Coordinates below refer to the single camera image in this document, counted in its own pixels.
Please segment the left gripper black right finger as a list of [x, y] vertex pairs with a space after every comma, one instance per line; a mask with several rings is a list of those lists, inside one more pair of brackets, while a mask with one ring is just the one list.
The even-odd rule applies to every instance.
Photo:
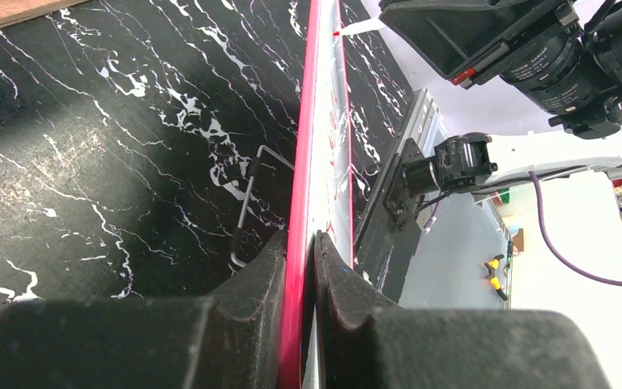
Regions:
[[324, 388], [606, 388], [594, 350], [551, 311], [408, 309], [313, 243]]

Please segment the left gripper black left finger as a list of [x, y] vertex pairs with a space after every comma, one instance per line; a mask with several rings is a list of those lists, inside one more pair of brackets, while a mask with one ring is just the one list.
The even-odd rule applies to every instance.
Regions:
[[0, 388], [273, 388], [287, 234], [203, 297], [24, 302], [0, 314]]

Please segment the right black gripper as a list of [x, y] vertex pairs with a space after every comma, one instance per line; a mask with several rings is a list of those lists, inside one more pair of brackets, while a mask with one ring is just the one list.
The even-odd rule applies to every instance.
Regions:
[[503, 79], [583, 139], [622, 128], [622, 1], [381, 1], [379, 20], [462, 88]]

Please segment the red capped whiteboard marker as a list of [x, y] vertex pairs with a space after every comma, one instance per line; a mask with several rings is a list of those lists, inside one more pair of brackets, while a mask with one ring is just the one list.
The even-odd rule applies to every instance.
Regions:
[[332, 33], [332, 36], [354, 36], [366, 32], [378, 31], [385, 28], [386, 25], [378, 18], [362, 20], [349, 24]]

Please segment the pink framed whiteboard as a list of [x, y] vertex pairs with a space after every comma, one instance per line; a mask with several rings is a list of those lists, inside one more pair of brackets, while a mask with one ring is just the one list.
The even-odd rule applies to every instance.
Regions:
[[313, 244], [353, 259], [351, 119], [340, 1], [312, 1], [305, 43], [279, 343], [279, 388], [318, 388]]

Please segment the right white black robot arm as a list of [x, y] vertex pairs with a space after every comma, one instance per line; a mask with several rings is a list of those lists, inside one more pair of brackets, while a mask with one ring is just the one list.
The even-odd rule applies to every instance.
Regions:
[[380, 20], [461, 88], [500, 78], [550, 130], [458, 135], [405, 151], [394, 190], [412, 197], [495, 190], [539, 175], [622, 166], [622, 1], [585, 24], [570, 1], [383, 1]]

